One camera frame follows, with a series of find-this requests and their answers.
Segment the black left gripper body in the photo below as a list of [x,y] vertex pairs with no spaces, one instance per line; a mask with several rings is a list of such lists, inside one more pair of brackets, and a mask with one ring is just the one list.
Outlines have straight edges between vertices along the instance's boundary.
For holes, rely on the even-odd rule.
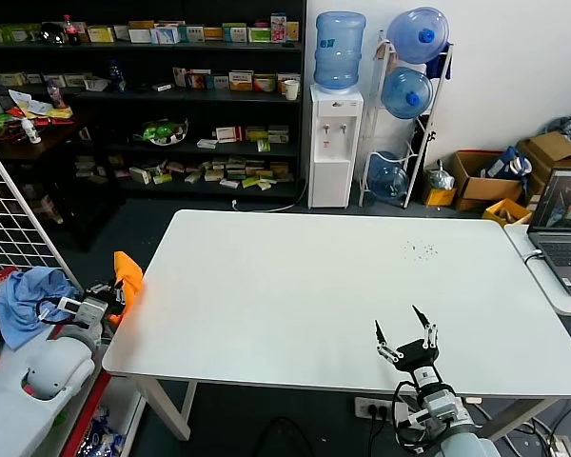
[[95,291],[94,287],[88,288],[86,290],[86,295],[90,296],[101,302],[107,304],[107,314],[120,315],[124,311],[124,306],[120,306],[114,300],[114,291]]

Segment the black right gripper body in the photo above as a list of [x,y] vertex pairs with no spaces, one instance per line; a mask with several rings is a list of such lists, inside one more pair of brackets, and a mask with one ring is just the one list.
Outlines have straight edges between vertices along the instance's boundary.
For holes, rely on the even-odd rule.
[[435,368],[435,361],[440,355],[436,345],[423,345],[423,339],[418,339],[398,348],[403,357],[398,357],[394,363],[396,370],[410,375],[415,387],[427,387],[443,382]]

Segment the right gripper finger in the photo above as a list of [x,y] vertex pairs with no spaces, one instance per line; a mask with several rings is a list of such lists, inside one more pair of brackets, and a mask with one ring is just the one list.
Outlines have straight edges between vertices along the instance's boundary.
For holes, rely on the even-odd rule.
[[389,345],[384,337],[381,326],[377,320],[375,324],[375,335],[377,338],[377,352],[385,358],[386,361],[396,366],[403,358],[404,354]]
[[438,326],[431,322],[427,316],[416,306],[413,310],[423,327],[423,337],[413,342],[414,345],[421,347],[423,350],[438,349]]

